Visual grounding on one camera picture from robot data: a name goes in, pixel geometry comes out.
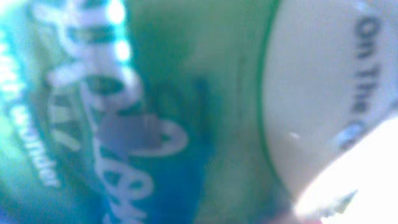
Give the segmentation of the colourful tissue multipack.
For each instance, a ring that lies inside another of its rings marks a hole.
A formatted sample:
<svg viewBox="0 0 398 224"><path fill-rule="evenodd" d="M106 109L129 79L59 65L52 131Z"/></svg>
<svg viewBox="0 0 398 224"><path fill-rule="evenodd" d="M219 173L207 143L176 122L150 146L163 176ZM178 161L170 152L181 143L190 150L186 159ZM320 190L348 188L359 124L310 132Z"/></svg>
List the colourful tissue multipack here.
<svg viewBox="0 0 398 224"><path fill-rule="evenodd" d="M1 222L319 221L396 111L396 1L2 1Z"/></svg>

